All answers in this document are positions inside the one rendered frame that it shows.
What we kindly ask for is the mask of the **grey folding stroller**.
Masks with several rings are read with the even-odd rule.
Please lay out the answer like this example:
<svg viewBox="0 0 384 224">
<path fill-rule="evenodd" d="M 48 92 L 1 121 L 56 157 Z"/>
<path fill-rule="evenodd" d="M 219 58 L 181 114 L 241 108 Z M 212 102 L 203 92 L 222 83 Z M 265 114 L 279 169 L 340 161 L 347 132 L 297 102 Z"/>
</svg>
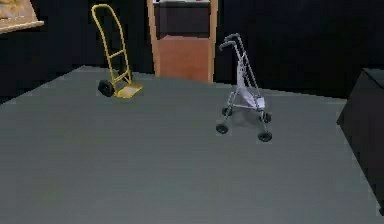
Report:
<svg viewBox="0 0 384 224">
<path fill-rule="evenodd" d="M 269 142 L 272 140 L 272 133 L 268 130 L 267 124 L 272 120 L 272 116 L 266 111 L 265 98 L 260 93 L 239 33 L 226 36 L 224 42 L 219 45 L 219 49 L 223 50 L 230 45 L 233 46 L 237 56 L 236 89 L 229 94 L 226 106 L 222 108 L 223 120 L 216 125 L 216 131 L 220 134 L 228 132 L 229 128 L 226 122 L 233 114 L 234 108 L 250 109 L 258 113 L 258 119 L 263 125 L 263 131 L 258 134 L 258 139 L 262 142 Z"/>
</svg>

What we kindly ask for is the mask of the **yellow hand truck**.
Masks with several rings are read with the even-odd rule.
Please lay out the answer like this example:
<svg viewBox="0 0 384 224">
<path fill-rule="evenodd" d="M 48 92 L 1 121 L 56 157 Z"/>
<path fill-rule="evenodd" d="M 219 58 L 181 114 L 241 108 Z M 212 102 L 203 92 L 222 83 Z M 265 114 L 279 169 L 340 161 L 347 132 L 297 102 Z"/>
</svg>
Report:
<svg viewBox="0 0 384 224">
<path fill-rule="evenodd" d="M 121 49 L 116 51 L 115 53 L 109 52 L 109 46 L 107 44 L 105 32 L 97 17 L 97 10 L 99 8 L 108 9 L 112 14 L 112 17 L 117 25 L 119 36 L 120 36 Z M 93 5 L 91 7 L 91 15 L 92 15 L 93 21 L 95 22 L 99 30 L 100 36 L 102 38 L 105 58 L 106 58 L 109 73 L 110 73 L 109 80 L 104 79 L 99 81 L 98 91 L 106 97 L 116 97 L 116 98 L 123 98 L 123 99 L 132 98 L 143 88 L 143 85 L 133 81 L 133 76 L 132 76 L 132 72 L 129 65 L 128 51 L 125 43 L 125 37 L 124 37 L 122 25 L 114 9 L 110 5 L 105 3 Z M 123 63 L 123 68 L 118 72 L 116 72 L 112 66 L 112 59 L 118 56 L 123 56 L 124 63 Z"/>
</svg>

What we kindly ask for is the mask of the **dark cabinet beyond doorway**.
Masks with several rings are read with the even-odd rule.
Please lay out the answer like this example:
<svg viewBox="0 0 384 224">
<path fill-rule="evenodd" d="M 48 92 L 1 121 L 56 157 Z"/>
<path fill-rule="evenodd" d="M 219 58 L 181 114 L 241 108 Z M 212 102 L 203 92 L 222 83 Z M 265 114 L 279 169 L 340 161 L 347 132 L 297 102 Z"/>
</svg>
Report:
<svg viewBox="0 0 384 224">
<path fill-rule="evenodd" d="M 153 0 L 156 35 L 208 38 L 210 0 Z"/>
</svg>

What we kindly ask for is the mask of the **black box cabinet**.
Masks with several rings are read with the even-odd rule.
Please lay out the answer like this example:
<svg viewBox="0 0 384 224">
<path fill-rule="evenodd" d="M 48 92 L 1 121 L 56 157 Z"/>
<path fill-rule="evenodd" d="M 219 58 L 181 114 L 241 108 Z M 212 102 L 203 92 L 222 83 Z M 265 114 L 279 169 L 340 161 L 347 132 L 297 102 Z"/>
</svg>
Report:
<svg viewBox="0 0 384 224">
<path fill-rule="evenodd" d="M 384 68 L 363 68 L 337 120 L 384 216 Z"/>
</svg>

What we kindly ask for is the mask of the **pale wooden shelf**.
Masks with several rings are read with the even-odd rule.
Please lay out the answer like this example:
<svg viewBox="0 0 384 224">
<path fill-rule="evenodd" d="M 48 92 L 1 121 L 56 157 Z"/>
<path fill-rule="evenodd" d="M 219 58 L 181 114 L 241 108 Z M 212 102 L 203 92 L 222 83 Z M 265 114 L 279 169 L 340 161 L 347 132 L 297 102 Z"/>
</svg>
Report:
<svg viewBox="0 0 384 224">
<path fill-rule="evenodd" d="M 44 25 L 37 18 L 33 0 L 0 0 L 0 34 Z"/>
</svg>

